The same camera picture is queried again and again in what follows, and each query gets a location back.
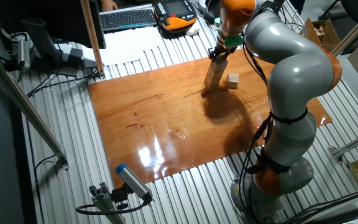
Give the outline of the person hand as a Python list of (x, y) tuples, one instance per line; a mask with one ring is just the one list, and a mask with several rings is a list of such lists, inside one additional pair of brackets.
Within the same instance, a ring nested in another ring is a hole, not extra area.
[(101, 5), (103, 12), (119, 9), (113, 0), (101, 0)]

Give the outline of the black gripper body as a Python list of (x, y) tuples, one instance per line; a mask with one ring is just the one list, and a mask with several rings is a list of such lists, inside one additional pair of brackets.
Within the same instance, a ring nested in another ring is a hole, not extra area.
[(234, 47), (231, 47), (231, 48), (228, 48), (228, 49), (225, 49), (224, 47), (222, 47), (222, 46), (220, 46), (220, 45), (217, 45), (217, 46), (215, 46), (215, 47), (217, 47), (217, 48), (219, 49), (219, 56), (220, 56), (220, 55), (223, 55), (223, 54), (225, 53), (225, 51), (228, 51), (228, 50), (230, 50), (231, 53), (234, 52)]

